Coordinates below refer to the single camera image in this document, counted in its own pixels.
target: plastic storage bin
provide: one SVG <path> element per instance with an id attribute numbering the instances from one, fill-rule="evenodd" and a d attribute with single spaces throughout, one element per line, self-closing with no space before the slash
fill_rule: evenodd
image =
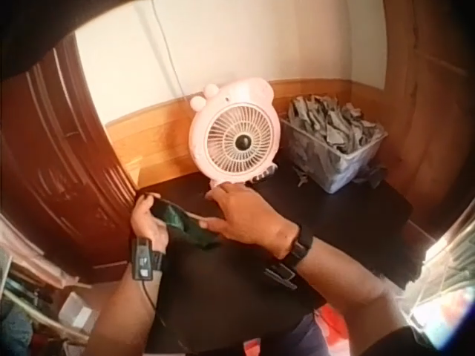
<path id="1" fill-rule="evenodd" d="M 290 159 L 327 193 L 333 194 L 350 182 L 376 154 L 384 133 L 352 154 L 343 154 L 307 132 L 281 119 L 282 143 Z"/>

